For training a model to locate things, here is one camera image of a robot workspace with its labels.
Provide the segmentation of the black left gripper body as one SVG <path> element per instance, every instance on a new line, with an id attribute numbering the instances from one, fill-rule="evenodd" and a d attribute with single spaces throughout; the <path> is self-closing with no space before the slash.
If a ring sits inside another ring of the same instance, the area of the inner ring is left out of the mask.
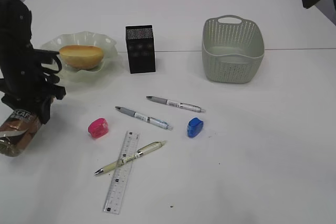
<path id="1" fill-rule="evenodd" d="M 29 80 L 20 76 L 16 80 L 9 77 L 1 78 L 1 101 L 11 109 L 28 109 L 38 111 L 38 102 L 53 95 L 54 99 L 62 100 L 66 95 L 65 87 L 48 82 L 45 78 Z"/>

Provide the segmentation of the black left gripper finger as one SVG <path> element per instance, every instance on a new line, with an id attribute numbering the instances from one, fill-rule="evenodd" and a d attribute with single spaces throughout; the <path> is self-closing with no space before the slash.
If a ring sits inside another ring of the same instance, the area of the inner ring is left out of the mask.
<path id="1" fill-rule="evenodd" d="M 49 95 L 38 102 L 38 117 L 42 124 L 47 124 L 50 120 L 50 108 L 54 101 L 54 96 Z"/>

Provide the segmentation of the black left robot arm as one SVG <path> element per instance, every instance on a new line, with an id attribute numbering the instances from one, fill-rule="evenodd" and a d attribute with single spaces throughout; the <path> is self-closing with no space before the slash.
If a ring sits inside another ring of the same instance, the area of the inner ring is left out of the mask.
<path id="1" fill-rule="evenodd" d="M 50 119 L 53 99 L 62 100 L 62 70 L 57 51 L 35 49 L 30 40 L 32 13 L 20 0 L 1 0 L 2 102 L 36 114 L 42 124 Z"/>

